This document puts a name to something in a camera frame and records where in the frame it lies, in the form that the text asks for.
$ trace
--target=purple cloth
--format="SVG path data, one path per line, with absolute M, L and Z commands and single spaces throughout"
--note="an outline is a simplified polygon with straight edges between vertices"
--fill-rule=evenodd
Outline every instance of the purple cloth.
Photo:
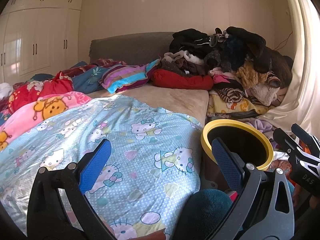
M 269 122 L 264 120 L 259 120 L 256 118 L 246 118 L 246 119 L 241 119 L 239 121 L 254 127 L 255 129 L 257 129 L 262 133 L 269 132 L 272 130 L 272 125 Z

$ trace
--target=yellow rim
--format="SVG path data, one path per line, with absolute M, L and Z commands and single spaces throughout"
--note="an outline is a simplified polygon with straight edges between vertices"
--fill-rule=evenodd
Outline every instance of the yellow rim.
M 203 128 L 203 131 L 201 134 L 201 145 L 202 145 L 202 148 L 204 149 L 204 151 L 206 152 L 206 154 L 210 157 L 210 159 L 212 159 L 215 163 L 217 163 L 215 158 L 212 155 L 212 149 L 211 149 L 211 145 L 208 141 L 207 135 L 210 130 L 212 130 L 216 127 L 219 127 L 219 126 L 237 127 L 237 128 L 243 129 L 243 130 L 251 133 L 256 138 L 258 138 L 259 141 L 263 144 L 264 148 L 266 149 L 266 152 L 268 154 L 268 158 L 267 158 L 266 162 L 263 163 L 262 165 L 258 166 L 257 169 L 265 171 L 269 167 L 269 165 L 271 164 L 271 162 L 273 160 L 273 148 L 272 148 L 271 143 L 267 139 L 267 137 L 265 137 L 257 129 L 253 128 L 252 126 L 250 126 L 246 123 L 235 121 L 235 120 L 229 120 L 229 119 L 218 119 L 218 120 L 211 121 L 211 122 L 207 123 L 205 125 L 205 127 Z

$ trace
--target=screw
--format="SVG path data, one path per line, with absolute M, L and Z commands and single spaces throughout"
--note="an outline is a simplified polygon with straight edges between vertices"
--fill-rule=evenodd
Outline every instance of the screw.
M 280 168 L 277 168 L 276 172 L 278 172 L 279 174 L 283 174 L 283 170 L 281 170 Z
M 45 170 L 46 170 L 46 168 L 45 168 L 45 167 L 41 167 L 41 168 L 38 170 L 38 172 L 42 174 L 42 173 L 44 173 L 44 172 L 45 172 Z
M 68 164 L 68 169 L 69 169 L 69 170 L 73 170 L 73 169 L 76 168 L 76 166 L 77 166 L 76 163 L 69 163 L 69 164 Z
M 253 171 L 254 170 L 254 165 L 252 163 L 247 163 L 246 164 L 247 169 Z

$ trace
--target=striped pillow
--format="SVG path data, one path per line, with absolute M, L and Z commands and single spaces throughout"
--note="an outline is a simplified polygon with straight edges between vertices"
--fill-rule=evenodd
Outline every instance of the striped pillow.
M 103 74 L 99 83 L 111 94 L 143 86 L 158 68 L 159 62 L 157 59 L 147 65 L 115 65 Z

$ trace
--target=blue blanket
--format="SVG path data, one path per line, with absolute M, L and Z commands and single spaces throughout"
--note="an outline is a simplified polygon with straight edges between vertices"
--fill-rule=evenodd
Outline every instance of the blue blanket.
M 0 201 L 26 232 L 31 187 L 40 167 L 63 169 L 103 138 L 111 156 L 86 196 L 117 239 L 165 228 L 173 233 L 186 200 L 199 190 L 201 128 L 185 114 L 151 108 L 133 98 L 96 98 L 24 133 L 0 154 Z M 68 216 L 80 228 L 60 192 Z

